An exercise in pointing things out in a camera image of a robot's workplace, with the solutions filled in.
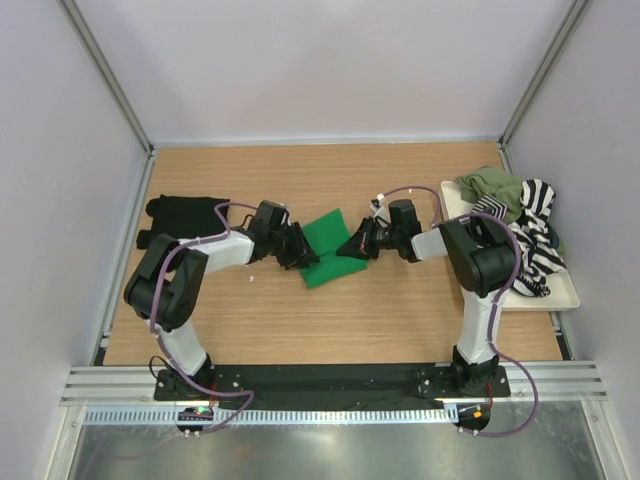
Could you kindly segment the bright green tank top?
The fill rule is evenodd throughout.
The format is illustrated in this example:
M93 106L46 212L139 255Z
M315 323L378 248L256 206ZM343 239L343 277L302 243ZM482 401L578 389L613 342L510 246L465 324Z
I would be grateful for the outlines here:
M300 270L307 288L317 288L367 268L365 260L337 254L337 250L351 238L340 209L304 225L302 231L319 258L318 263Z

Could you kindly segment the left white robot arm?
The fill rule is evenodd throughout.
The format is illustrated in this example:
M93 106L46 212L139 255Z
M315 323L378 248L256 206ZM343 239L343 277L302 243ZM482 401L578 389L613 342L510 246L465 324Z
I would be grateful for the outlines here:
M177 387L189 399L204 398L213 384L210 355L191 320L207 274L247 266L273 256L281 268L303 269L320 262L286 206L262 201L242 226L228 224L214 208L223 231L177 239L160 234L151 242L125 286L123 297L143 319L177 372Z

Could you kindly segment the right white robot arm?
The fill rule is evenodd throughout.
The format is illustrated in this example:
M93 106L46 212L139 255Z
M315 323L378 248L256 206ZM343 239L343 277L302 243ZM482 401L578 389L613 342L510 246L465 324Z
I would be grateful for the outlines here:
M382 250L394 250L409 263L448 258L464 301L450 381L459 394L472 396L497 374L495 332L504 296L519 270L516 246L507 227L486 213L462 215L424 232L413 202L400 199L389 204L386 219L377 215L364 218L336 254L369 261L378 258Z

